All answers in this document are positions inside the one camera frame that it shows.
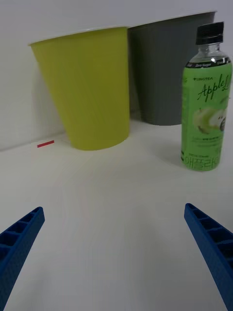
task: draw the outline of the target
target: gray cup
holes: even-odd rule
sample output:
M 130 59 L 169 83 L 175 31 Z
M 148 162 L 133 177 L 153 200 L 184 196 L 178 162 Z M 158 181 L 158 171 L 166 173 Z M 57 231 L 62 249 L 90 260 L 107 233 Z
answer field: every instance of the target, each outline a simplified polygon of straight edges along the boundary
M 132 27 L 130 59 L 141 119 L 155 125 L 181 124 L 182 74 L 197 53 L 197 27 L 214 21 L 214 12 Z

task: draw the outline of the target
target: white table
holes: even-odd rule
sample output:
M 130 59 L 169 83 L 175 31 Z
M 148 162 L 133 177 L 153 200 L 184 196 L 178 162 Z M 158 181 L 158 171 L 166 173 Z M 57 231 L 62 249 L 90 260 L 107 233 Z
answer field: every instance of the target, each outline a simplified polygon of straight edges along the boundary
M 191 202 L 233 231 L 233 121 L 220 166 L 180 163 L 180 126 L 132 122 L 97 152 L 64 137 L 0 153 L 0 232 L 42 206 L 44 223 L 6 311 L 221 311 L 183 218 Z

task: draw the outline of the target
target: apple illustration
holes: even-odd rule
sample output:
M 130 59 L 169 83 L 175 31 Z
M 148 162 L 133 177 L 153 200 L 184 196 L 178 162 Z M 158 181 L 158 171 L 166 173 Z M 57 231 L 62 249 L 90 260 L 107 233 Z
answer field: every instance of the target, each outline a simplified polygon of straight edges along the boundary
M 226 110 L 218 110 L 209 120 L 209 124 L 214 129 L 220 129 L 222 132 L 225 128 Z
M 217 109 L 208 107 L 205 109 L 199 109 L 197 110 L 193 115 L 193 124 L 203 133 L 203 134 L 209 134 L 211 132 L 211 129 L 213 128 L 209 121 L 210 119 L 218 112 Z

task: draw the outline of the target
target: white wall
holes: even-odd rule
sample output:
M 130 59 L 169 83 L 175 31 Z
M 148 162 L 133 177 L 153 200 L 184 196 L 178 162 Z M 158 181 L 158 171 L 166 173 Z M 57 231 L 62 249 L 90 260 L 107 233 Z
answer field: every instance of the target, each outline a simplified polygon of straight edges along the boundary
M 28 43 L 215 9 L 216 19 L 226 21 L 224 47 L 233 55 L 230 0 L 0 0 L 0 150 L 63 131 Z

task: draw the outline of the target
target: cup rim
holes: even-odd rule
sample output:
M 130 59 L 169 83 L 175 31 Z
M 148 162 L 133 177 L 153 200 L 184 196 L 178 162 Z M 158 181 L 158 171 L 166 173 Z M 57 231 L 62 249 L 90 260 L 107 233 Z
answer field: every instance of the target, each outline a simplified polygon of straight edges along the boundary
M 99 30 L 110 30 L 110 29 L 115 29 L 115 28 L 126 28 L 128 29 L 127 26 L 107 26 L 107 27 L 93 27 L 93 28 L 85 28 L 85 29 L 81 29 L 81 30 L 78 30 L 77 32 L 71 32 L 69 34 L 66 34 L 66 35 L 59 35 L 59 36 L 56 36 L 56 37 L 49 37 L 49 38 L 46 38 L 46 39 L 42 39 L 42 40 L 39 40 L 39 41 L 33 41 L 31 43 L 28 43 L 28 46 L 32 46 L 33 44 L 36 44 L 36 43 L 40 43 L 40 42 L 45 42 L 45 41 L 49 41 L 49 40 L 53 40 L 53 39 L 58 39 L 58 38 L 61 38 L 61 37 L 68 37 L 70 35 L 78 35 L 78 34 L 84 34 L 84 33 L 91 33 L 91 32 L 95 32 L 95 31 L 99 31 Z

